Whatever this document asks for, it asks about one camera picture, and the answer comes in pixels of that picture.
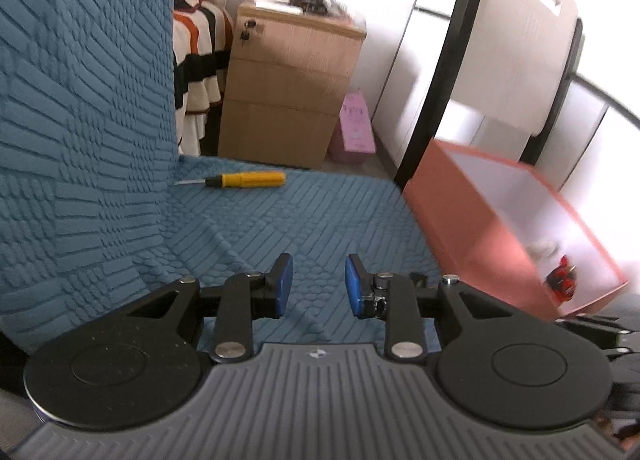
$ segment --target wooden nightstand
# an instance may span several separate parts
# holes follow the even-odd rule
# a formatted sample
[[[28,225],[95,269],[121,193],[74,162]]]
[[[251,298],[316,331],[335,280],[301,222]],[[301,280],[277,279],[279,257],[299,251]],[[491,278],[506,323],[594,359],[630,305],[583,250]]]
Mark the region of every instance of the wooden nightstand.
[[[248,21],[255,27],[242,40]],[[348,17],[294,16],[243,3],[218,155],[319,169],[365,37]]]

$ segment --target pink box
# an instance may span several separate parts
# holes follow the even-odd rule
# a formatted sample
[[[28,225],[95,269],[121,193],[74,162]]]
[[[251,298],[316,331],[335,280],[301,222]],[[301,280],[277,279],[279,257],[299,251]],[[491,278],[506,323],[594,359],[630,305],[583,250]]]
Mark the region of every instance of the pink box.
[[[376,153],[367,103],[360,92],[344,97],[340,117],[329,143],[329,157],[334,162],[360,163]]]
[[[526,164],[432,140],[402,192],[443,274],[545,320],[602,309],[626,285],[609,253],[568,204]],[[534,263],[546,239],[558,253]],[[545,282],[566,254],[574,298],[559,304]]]

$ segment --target gray ribbed base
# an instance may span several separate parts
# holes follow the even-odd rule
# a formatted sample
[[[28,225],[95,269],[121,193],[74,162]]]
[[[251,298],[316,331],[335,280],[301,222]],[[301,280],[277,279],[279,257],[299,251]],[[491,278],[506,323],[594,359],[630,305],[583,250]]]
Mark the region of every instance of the gray ribbed base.
[[[590,424],[553,434],[498,430],[450,406],[417,366],[372,345],[267,344],[213,368],[171,416],[140,429],[86,433],[45,424],[24,460],[614,460]]]
[[[0,390],[0,449],[17,446],[42,423],[28,400]]]

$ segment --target screwdriver handle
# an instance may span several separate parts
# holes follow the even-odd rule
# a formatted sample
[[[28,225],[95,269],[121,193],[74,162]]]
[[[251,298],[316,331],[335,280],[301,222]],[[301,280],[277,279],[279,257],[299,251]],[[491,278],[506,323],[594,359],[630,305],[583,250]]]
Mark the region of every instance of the screwdriver handle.
[[[218,187],[279,187],[285,183],[287,175],[282,171],[251,171],[220,175]]]

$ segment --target blue textured blanket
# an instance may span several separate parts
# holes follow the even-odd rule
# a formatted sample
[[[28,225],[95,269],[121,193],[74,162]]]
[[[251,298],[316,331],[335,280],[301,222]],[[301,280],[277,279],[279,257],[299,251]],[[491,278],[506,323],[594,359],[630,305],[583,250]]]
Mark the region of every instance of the blue textured blanket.
[[[31,352],[162,282],[220,284],[287,251],[287,314],[258,342],[380,342],[351,316],[347,253],[438,274],[398,190],[301,171],[271,191],[172,186],[253,166],[178,159],[171,4],[0,0],[0,330]]]

